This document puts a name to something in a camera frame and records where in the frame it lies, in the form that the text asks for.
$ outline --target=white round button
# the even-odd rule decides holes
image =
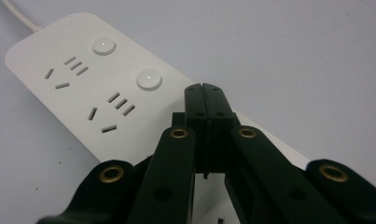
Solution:
[[[154,91],[161,85],[161,74],[153,69],[146,69],[138,74],[138,86],[145,91]]]
[[[105,56],[111,54],[116,49],[116,43],[109,37],[101,37],[94,41],[92,50],[98,55]]]

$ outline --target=white cable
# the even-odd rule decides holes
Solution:
[[[9,11],[24,24],[28,29],[30,29],[33,33],[40,30],[41,27],[37,26],[35,23],[30,21],[27,17],[25,17],[18,9],[16,9],[8,0],[1,0],[2,3],[9,9]]]

